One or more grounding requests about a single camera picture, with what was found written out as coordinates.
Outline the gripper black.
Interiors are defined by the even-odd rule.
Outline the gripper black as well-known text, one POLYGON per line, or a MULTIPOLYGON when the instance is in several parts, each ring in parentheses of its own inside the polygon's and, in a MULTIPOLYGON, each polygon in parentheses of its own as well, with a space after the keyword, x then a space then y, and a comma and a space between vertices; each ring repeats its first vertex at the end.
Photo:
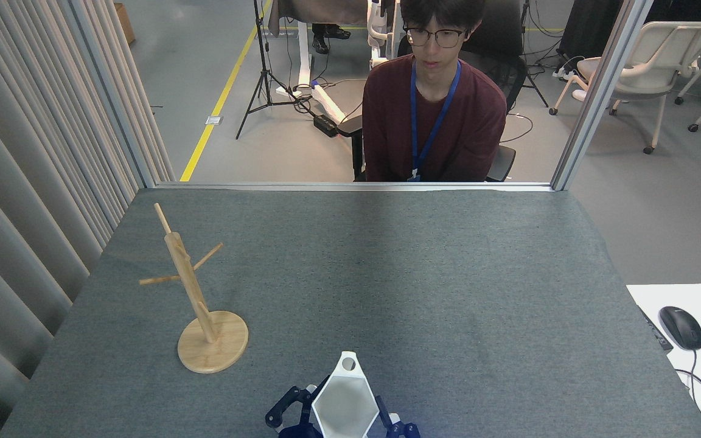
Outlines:
MULTIPOLYGON (((265 415, 265 424, 272 429, 282 429, 278 432, 278 438, 323 438, 322 433, 310 422, 312 403, 328 381, 323 379, 319 386, 308 385, 304 389, 292 386, 281 399, 265 415), (301 415, 299 424, 284 428, 283 414, 294 404, 301 403, 301 415)), ((414 422, 404 423, 397 413, 389 413, 381 395, 375 396, 375 402, 379 410, 379 418, 386 429, 386 437, 420 437, 420 432, 414 422)))

